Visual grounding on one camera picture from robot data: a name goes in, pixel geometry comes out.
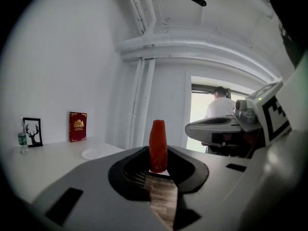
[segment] white plate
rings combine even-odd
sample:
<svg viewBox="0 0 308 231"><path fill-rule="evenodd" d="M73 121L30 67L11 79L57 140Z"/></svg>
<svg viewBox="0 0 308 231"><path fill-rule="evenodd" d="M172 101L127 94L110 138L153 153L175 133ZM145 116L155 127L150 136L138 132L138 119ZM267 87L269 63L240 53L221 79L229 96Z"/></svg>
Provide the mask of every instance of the white plate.
<svg viewBox="0 0 308 231"><path fill-rule="evenodd" d="M87 159L87 160L94 160L97 158L100 158L103 153L101 150L97 149L87 149L81 153L82 157Z"/></svg>

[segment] white table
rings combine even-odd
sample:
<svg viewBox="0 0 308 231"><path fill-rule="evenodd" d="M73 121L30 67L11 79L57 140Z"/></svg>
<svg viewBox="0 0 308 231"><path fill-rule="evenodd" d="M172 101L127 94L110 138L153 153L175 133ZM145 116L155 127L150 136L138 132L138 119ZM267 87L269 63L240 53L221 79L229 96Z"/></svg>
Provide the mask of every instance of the white table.
<svg viewBox="0 0 308 231"><path fill-rule="evenodd" d="M50 184L86 162L81 156L86 149L99 149L103 156L123 151L96 138L29 148L26 155L21 155L16 148L4 162L4 170L15 194L31 203Z"/></svg>

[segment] water bottle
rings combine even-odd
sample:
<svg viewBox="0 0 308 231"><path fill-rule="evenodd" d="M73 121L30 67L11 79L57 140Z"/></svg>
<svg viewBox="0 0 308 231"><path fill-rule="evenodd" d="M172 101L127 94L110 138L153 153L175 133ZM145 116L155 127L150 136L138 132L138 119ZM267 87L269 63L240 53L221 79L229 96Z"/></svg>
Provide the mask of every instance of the water bottle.
<svg viewBox="0 0 308 231"><path fill-rule="evenodd" d="M28 149L28 146L27 146L27 137L26 137L26 129L25 129L24 118L23 118L22 115L20 116L20 121L19 121L18 142L21 145L20 153L26 154L29 149Z"/></svg>

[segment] white shirt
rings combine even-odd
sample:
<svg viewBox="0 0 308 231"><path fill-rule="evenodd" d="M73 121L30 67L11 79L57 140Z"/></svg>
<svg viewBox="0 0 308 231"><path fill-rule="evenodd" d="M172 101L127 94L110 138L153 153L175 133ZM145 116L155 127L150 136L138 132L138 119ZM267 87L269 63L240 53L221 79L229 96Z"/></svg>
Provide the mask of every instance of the white shirt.
<svg viewBox="0 0 308 231"><path fill-rule="evenodd" d="M232 115L234 108L235 101L230 98L217 98L209 104L205 118Z"/></svg>

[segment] wooden surface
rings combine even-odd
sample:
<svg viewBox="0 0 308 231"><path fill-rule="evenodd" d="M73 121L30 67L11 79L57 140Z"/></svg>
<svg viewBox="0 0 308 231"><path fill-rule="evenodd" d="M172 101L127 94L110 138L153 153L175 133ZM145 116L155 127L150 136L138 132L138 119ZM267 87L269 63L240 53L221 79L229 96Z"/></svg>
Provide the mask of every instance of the wooden surface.
<svg viewBox="0 0 308 231"><path fill-rule="evenodd" d="M172 180L147 175L145 189L150 192L151 209L172 230L177 208L177 186Z"/></svg>

